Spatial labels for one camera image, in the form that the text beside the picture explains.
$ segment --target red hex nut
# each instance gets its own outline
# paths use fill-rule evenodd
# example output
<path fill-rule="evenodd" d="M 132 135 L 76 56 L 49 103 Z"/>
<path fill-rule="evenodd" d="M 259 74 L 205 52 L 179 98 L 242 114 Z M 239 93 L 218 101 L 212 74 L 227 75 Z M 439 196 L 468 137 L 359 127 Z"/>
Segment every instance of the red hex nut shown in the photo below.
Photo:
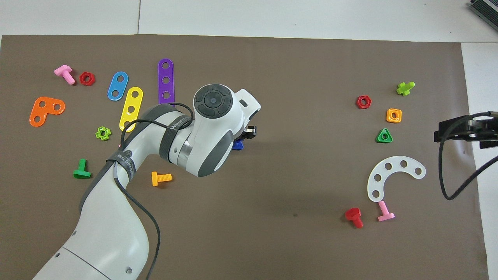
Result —
<path fill-rule="evenodd" d="M 361 95 L 356 99 L 356 106 L 360 109 L 366 109 L 370 107 L 370 104 L 372 104 L 372 99 L 368 95 Z"/>
<path fill-rule="evenodd" d="M 85 86 L 91 86 L 95 83 L 95 75 L 90 72 L 83 72 L 80 75 L 80 83 Z"/>

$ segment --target lime green bolt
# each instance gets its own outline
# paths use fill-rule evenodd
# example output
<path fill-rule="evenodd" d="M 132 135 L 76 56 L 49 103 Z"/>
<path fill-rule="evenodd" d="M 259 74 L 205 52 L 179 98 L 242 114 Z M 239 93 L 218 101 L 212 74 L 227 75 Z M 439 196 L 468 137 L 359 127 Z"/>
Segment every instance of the lime green bolt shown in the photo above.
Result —
<path fill-rule="evenodd" d="M 73 171 L 73 177 L 76 179 L 88 179 L 92 174 L 90 172 L 85 171 L 85 167 L 87 165 L 87 160 L 82 158 L 78 164 L 78 169 Z"/>
<path fill-rule="evenodd" d="M 111 130 L 106 128 L 106 127 L 99 127 L 97 129 L 97 132 L 95 133 L 95 136 L 102 140 L 102 141 L 107 141 L 109 140 L 109 135 L 111 135 Z"/>
<path fill-rule="evenodd" d="M 408 84 L 401 83 L 398 85 L 398 89 L 396 92 L 398 94 L 402 94 L 403 96 L 407 96 L 410 94 L 410 90 L 415 86 L 414 82 L 409 82 Z"/>

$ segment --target green bolt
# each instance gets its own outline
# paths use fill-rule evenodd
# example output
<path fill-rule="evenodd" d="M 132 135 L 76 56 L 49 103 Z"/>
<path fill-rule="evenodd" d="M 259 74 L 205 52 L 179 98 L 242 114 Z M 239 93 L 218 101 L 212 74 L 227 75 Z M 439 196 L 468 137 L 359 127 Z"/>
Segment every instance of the green bolt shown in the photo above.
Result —
<path fill-rule="evenodd" d="M 407 96 L 410 94 L 410 90 L 415 86 L 414 82 L 409 82 L 408 84 L 401 83 L 398 85 L 398 89 L 396 92 L 398 94 L 402 94 L 403 96 Z"/>
<path fill-rule="evenodd" d="M 76 179 L 88 179 L 92 174 L 90 172 L 85 171 L 85 167 L 87 165 L 87 160 L 82 158 L 78 164 L 78 169 L 73 171 L 73 177 Z"/>

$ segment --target pink plastic bolt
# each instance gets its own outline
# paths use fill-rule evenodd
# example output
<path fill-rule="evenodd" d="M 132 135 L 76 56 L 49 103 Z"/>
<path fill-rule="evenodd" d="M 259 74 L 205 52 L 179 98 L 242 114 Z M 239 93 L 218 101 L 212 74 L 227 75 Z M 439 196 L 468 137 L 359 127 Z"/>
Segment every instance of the pink plastic bolt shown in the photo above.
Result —
<path fill-rule="evenodd" d="M 379 222 L 394 218 L 394 214 L 389 213 L 389 210 L 387 209 L 383 200 L 379 201 L 378 205 L 380 206 L 380 210 L 382 211 L 382 216 L 378 217 Z"/>
<path fill-rule="evenodd" d="M 61 67 L 55 69 L 54 73 L 55 73 L 55 75 L 57 75 L 59 77 L 62 76 L 68 84 L 74 85 L 74 83 L 76 83 L 76 81 L 73 79 L 71 74 L 69 74 L 69 72 L 71 72 L 71 71 L 73 71 L 73 69 L 71 69 L 71 67 L 64 64 Z"/>

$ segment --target white table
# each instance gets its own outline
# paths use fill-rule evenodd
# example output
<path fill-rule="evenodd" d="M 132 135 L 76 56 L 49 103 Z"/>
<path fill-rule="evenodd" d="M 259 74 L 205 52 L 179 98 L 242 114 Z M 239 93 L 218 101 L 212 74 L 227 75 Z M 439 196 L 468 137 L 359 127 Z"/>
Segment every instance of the white table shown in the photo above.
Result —
<path fill-rule="evenodd" d="M 498 111 L 498 32 L 473 14 L 468 4 L 466 0 L 0 0 L 0 35 L 185 34 L 461 42 L 470 112 Z M 476 143 L 473 147 L 476 166 L 498 154 L 496 148 L 479 150 Z M 498 280 L 497 182 L 496 164 L 478 177 L 491 280 Z"/>

